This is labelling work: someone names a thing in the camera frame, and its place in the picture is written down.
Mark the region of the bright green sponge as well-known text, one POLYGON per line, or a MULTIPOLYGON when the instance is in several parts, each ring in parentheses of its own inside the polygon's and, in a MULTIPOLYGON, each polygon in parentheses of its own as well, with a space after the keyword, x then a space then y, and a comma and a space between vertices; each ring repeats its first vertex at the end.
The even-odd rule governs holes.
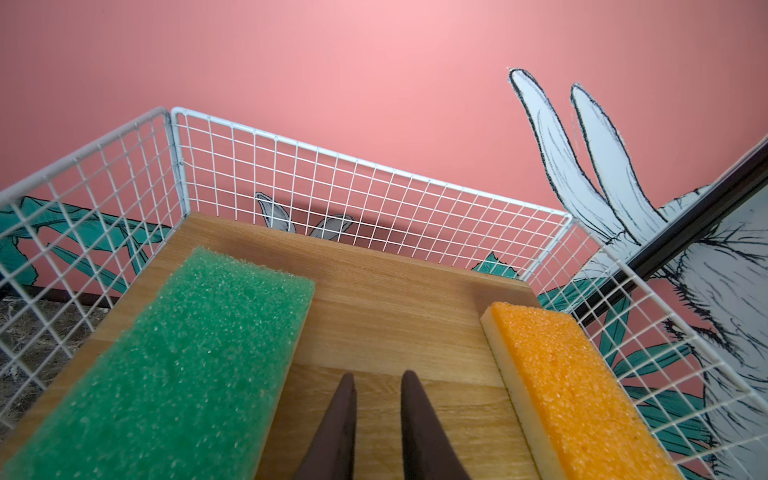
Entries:
POLYGON ((2 477, 252 478, 314 292, 195 249, 2 477))

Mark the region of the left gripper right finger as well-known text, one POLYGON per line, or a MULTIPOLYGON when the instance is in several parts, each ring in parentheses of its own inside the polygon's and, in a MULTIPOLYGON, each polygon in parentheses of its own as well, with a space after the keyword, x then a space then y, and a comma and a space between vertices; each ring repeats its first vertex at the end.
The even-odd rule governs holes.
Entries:
POLYGON ((401 380, 400 416, 405 479, 470 479, 412 370, 401 380))

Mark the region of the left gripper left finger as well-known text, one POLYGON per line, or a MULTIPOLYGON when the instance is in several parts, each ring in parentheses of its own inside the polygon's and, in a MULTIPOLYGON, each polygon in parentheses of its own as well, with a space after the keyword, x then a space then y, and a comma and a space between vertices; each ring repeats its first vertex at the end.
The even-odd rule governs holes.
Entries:
POLYGON ((352 479, 355 463, 357 391, 345 373, 332 396, 293 479, 352 479))

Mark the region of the orange sponge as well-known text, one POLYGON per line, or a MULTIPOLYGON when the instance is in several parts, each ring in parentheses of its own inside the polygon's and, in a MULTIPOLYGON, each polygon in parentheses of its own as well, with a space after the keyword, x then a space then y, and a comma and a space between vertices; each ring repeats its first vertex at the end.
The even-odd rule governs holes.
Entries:
POLYGON ((496 302, 481 325, 542 478, 681 478, 571 316, 496 302))

